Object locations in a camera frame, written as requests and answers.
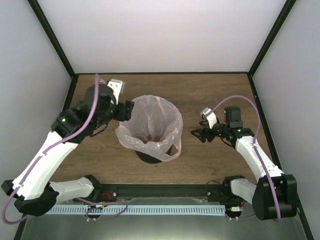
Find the pink plastic trash bag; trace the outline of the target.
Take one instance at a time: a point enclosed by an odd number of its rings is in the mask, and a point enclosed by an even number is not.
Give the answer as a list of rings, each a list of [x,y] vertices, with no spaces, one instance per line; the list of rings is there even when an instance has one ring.
[[[134,98],[130,120],[120,122],[115,134],[130,150],[170,162],[182,153],[183,117],[168,100],[154,95]]]

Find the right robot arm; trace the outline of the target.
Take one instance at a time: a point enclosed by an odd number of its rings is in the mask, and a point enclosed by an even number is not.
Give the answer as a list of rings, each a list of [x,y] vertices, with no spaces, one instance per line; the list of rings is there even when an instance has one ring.
[[[285,174],[263,151],[250,128],[243,126],[239,107],[224,108],[221,123],[212,109],[200,112],[201,128],[191,131],[201,142],[212,142],[215,138],[226,141],[246,161],[253,172],[256,184],[243,176],[225,178],[223,198],[229,202],[240,197],[252,205],[259,220],[291,218],[297,214],[297,181]]]

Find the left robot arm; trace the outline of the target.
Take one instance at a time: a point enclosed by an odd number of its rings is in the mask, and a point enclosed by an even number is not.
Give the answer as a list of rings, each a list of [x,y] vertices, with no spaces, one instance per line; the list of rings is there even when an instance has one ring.
[[[131,118],[134,102],[119,102],[123,81],[89,87],[74,106],[63,110],[51,125],[46,140],[27,168],[14,180],[5,180],[1,188],[15,198],[14,206],[25,215],[42,216],[56,204],[76,198],[97,202],[102,184],[93,176],[76,180],[52,182],[50,179],[63,160],[86,137],[94,137],[101,126],[112,120],[124,122]]]

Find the black mesh trash bin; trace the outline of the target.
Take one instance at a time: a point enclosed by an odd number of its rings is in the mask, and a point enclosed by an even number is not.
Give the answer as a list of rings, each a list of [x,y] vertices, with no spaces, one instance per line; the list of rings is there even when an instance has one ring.
[[[171,156],[172,147],[164,152],[163,147],[158,145],[146,145],[144,148],[135,150],[137,157],[144,163],[156,165],[163,162],[165,154]]]

